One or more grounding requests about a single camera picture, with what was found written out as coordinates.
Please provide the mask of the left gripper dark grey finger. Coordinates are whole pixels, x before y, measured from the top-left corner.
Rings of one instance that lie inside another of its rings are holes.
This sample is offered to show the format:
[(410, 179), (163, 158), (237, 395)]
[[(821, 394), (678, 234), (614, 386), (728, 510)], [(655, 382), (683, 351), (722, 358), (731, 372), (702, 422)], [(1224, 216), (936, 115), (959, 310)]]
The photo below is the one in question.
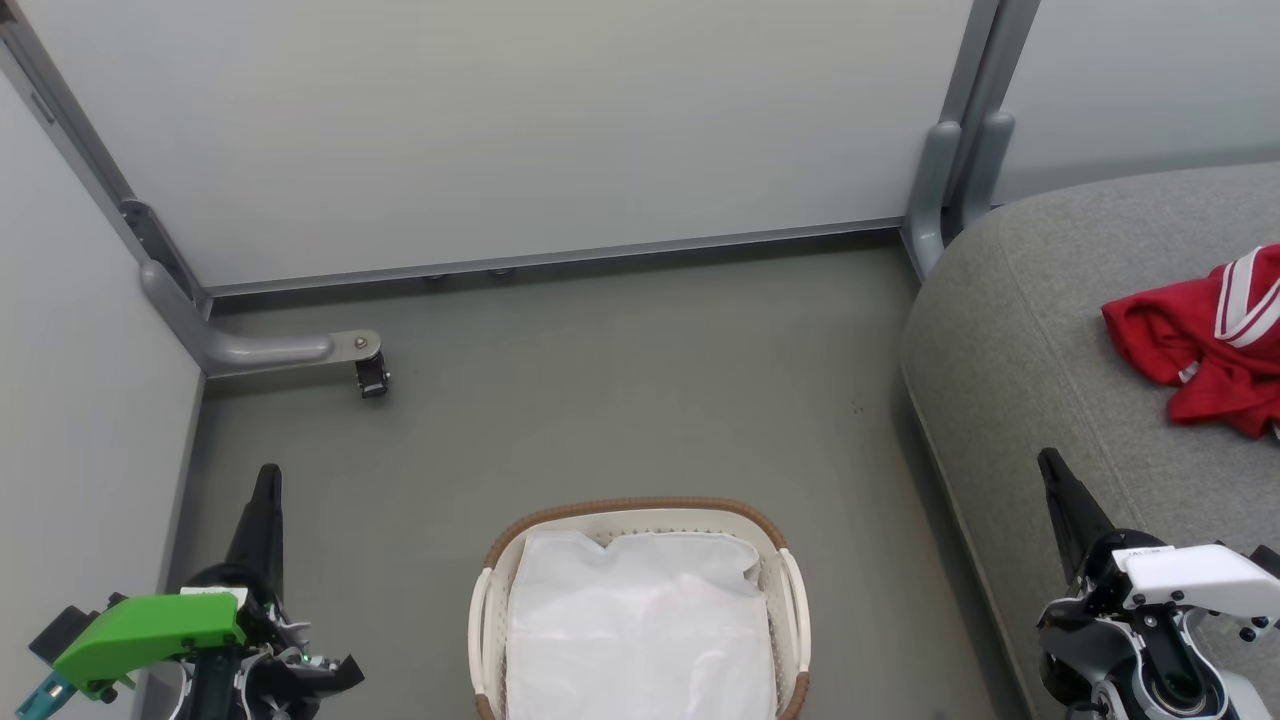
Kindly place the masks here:
[(284, 577), (284, 521), (282, 470), (264, 464), (253, 493), (244, 505), (225, 564), (238, 579), (246, 580), (259, 602), (282, 598)]

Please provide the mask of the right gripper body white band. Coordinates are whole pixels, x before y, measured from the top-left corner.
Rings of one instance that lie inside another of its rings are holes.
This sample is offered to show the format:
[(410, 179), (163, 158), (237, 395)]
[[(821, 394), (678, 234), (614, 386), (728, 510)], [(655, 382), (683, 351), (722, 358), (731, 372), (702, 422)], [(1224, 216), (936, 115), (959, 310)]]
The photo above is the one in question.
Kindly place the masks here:
[(1175, 547), (1139, 532), (1105, 532), (1070, 557), (1068, 596), (1038, 621), (1042, 643), (1185, 642), (1192, 614), (1215, 614), (1256, 637), (1277, 624), (1277, 574), (1224, 544)]

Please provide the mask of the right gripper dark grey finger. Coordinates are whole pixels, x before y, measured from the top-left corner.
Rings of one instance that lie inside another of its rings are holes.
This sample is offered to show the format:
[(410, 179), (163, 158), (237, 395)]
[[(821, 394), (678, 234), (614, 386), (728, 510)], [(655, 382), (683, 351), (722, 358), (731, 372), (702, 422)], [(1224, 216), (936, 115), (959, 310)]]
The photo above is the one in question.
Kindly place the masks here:
[(1052, 447), (1037, 455), (1062, 574), (1069, 585), (1085, 566), (1096, 542), (1116, 530), (1087, 487)]

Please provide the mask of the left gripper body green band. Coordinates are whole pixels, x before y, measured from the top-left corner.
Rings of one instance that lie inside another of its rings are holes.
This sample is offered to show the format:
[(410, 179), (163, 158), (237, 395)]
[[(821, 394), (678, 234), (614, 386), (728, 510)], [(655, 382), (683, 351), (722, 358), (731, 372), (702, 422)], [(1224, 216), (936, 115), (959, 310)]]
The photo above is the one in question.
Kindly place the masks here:
[(113, 701), (132, 673), (175, 662), (187, 701), (324, 701), (362, 684), (352, 656), (312, 653), (307, 623), (283, 596), (259, 602), (225, 562), (175, 593), (115, 593), (102, 611), (74, 606), (51, 624), (51, 669), (92, 701)]

